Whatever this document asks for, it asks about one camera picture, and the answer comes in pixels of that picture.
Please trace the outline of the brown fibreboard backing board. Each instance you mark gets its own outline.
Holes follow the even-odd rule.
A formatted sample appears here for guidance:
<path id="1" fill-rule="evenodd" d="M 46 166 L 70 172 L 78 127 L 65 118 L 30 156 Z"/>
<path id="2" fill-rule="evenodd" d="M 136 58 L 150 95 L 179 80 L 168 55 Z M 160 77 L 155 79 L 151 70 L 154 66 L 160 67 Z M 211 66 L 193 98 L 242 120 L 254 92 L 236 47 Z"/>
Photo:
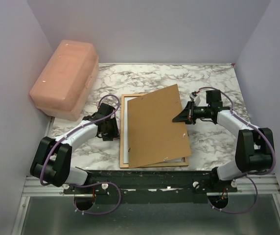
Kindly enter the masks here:
<path id="1" fill-rule="evenodd" d="M 183 109 L 176 84 L 133 98 L 126 105 L 130 168 L 191 156 L 186 124 L 172 121 Z"/>

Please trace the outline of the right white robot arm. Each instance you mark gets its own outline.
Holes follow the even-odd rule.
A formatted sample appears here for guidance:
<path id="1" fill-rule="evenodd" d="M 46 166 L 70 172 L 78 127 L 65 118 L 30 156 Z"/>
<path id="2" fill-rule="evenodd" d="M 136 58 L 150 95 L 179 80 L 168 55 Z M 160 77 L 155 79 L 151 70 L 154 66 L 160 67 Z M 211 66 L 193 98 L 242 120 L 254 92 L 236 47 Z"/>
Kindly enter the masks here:
<path id="1" fill-rule="evenodd" d="M 215 176 L 209 178 L 209 187 L 215 192 L 226 186 L 226 181 L 247 175 L 267 175 L 276 165 L 273 132 L 260 128 L 240 117 L 233 104 L 224 106 L 224 93 L 217 88 L 204 87 L 206 106 L 199 106 L 199 90 L 190 94 L 190 101 L 173 118 L 173 122 L 196 124 L 197 120 L 209 121 L 226 128 L 236 137 L 234 159 L 223 166 L 213 169 Z"/>

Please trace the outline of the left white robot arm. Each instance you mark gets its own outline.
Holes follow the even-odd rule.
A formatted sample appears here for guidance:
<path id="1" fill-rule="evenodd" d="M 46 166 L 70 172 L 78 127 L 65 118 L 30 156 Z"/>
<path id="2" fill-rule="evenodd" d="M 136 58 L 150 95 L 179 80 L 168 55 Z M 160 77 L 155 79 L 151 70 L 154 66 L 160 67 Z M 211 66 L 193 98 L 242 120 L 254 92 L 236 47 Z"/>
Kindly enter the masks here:
<path id="1" fill-rule="evenodd" d="M 92 138 L 113 141 L 119 137 L 115 113 L 117 108 L 99 104 L 97 112 L 85 116 L 73 129 L 55 138 L 40 140 L 30 167 L 30 174 L 44 186 L 75 185 L 80 193 L 91 190 L 90 174 L 83 169 L 71 166 L 72 153 Z"/>

